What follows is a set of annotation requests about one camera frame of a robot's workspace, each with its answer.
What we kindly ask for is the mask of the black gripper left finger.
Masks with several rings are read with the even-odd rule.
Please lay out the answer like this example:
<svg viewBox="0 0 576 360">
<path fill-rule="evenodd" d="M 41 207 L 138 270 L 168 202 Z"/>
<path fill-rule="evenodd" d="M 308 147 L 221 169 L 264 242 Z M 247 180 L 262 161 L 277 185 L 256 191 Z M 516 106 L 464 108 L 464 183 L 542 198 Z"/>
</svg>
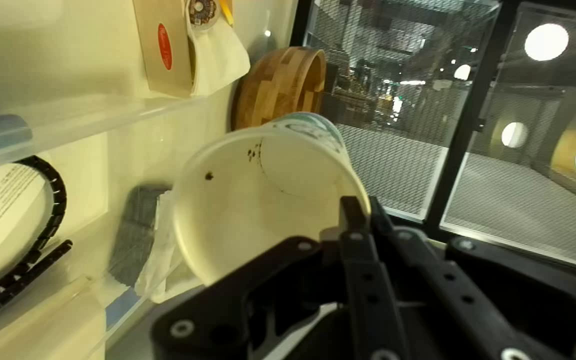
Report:
<svg viewBox="0 0 576 360">
<path fill-rule="evenodd" d="M 339 248 L 291 236 L 164 312 L 150 330 L 155 360 L 341 360 Z"/>
</svg>

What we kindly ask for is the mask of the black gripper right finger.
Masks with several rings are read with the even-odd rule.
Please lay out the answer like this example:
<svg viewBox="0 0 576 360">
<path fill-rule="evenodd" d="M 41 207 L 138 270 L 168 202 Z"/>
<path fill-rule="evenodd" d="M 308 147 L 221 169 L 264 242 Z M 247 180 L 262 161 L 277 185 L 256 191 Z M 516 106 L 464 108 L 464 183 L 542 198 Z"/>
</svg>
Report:
<svg viewBox="0 0 576 360">
<path fill-rule="evenodd" d="M 397 360 L 576 360 L 576 273 L 470 239 L 441 251 L 339 201 L 351 323 Z"/>
</svg>

